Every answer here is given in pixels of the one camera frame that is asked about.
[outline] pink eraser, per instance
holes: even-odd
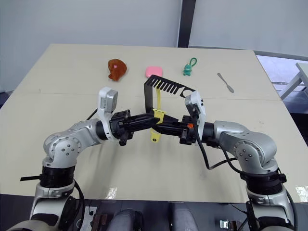
[[[163,69],[160,66],[148,66],[145,70],[145,76],[149,78],[151,75],[162,77]]]

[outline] beige table surface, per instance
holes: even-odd
[[[181,69],[193,56],[198,64],[192,76],[184,77]],[[128,64],[120,82],[107,77],[112,58]],[[51,45],[1,108],[0,193],[34,195],[38,181],[19,182],[20,177],[41,172],[46,137],[85,120],[96,107],[100,88],[119,91],[116,111],[143,113],[148,65],[160,65],[164,77],[198,89],[208,122],[239,122],[270,135],[277,144],[279,167],[287,175],[285,186],[299,201],[295,187],[308,185],[308,148],[252,51],[100,45]],[[183,98],[162,96],[162,109],[169,115],[181,119],[188,114]],[[221,151],[206,150],[211,164],[223,159]],[[148,130],[135,132],[124,147],[106,141],[86,149],[78,157],[75,179],[89,199],[247,200],[245,182],[228,165],[209,171],[197,146],[180,145],[178,138],[165,135],[154,144]]]

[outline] green keychain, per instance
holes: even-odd
[[[196,63],[197,63],[197,59],[195,57],[191,58],[189,64],[186,64],[185,67],[184,67],[183,75],[190,76],[191,71],[192,71],[192,67],[195,66]]]

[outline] black metal bracket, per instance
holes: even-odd
[[[145,99],[145,111],[146,113],[153,113],[153,88],[157,88],[166,91],[171,94],[176,94],[181,89],[180,97],[185,98],[183,92],[186,90],[195,91],[189,87],[186,87],[180,83],[176,83],[160,76],[151,75],[144,83],[144,99]]]

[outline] wire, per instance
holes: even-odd
[[[91,206],[91,204],[92,204],[92,200],[90,200],[90,203],[89,203],[89,214],[90,214],[90,206]]]
[[[80,221],[81,221],[81,218],[76,222],[77,229],[79,228],[78,222],[80,222]]]
[[[291,195],[289,194],[289,192],[288,192],[287,190],[286,190],[286,192],[287,192],[287,197],[289,198],[291,207],[292,207],[292,209],[293,209],[294,230],[297,231],[297,230],[298,230],[297,211],[296,211],[295,204],[294,204],[294,201],[293,201]]]
[[[239,209],[239,208],[238,208],[238,207],[236,207],[235,205],[232,205],[232,207],[236,208],[236,209],[237,209],[237,210],[239,210],[240,212],[245,213],[245,214],[247,215],[247,212],[245,212],[245,211],[243,211],[243,210]]]
[[[78,213],[79,213],[79,210],[80,210],[81,204],[82,204],[82,202],[81,202],[81,198],[80,198],[80,194],[79,194],[79,202],[78,202],[78,207],[77,207],[77,209],[76,209],[76,212],[75,212],[75,215],[74,215],[73,221],[76,219],[76,217],[77,217],[77,215],[78,215]]]
[[[244,228],[244,226],[245,226],[245,224],[247,223],[247,221],[248,221],[248,219],[246,218],[246,219],[243,221],[243,223],[240,225],[240,227],[238,228],[237,231],[241,231],[241,230]]]
[[[83,219],[84,219],[84,217],[85,217],[86,205],[85,205],[85,197],[83,196],[83,193],[82,193],[81,188],[79,187],[77,181],[75,181],[75,188],[76,188],[76,189],[78,190],[78,192],[79,192],[79,200],[80,200],[79,204],[82,203],[81,220],[80,220],[80,225],[79,225],[79,227],[78,227],[78,229],[77,229],[77,231],[80,231],[80,230],[81,230],[81,227],[82,227]]]
[[[205,149],[204,149],[203,144],[202,144],[202,142],[200,140],[197,127],[198,127],[197,123],[195,122],[194,127],[193,127],[194,128],[194,132],[196,134],[197,142],[198,142],[198,145],[199,145],[199,147],[201,149],[201,152],[202,152],[202,156],[203,156],[203,159],[204,159],[204,162],[205,162],[205,166],[206,166],[206,168],[208,170],[212,170],[212,169],[214,169],[214,168],[216,168],[216,167],[218,167],[218,166],[220,166],[220,165],[222,165],[224,163],[227,163],[228,161],[236,160],[236,158],[231,158],[229,160],[223,160],[223,161],[218,162],[217,164],[214,164],[213,166],[210,166],[209,163],[208,163],[208,159],[207,159],[207,156],[206,156]]]
[[[92,118],[92,116],[94,116],[94,114],[97,113],[97,108],[94,110],[94,112],[86,119],[86,120],[89,120]]]

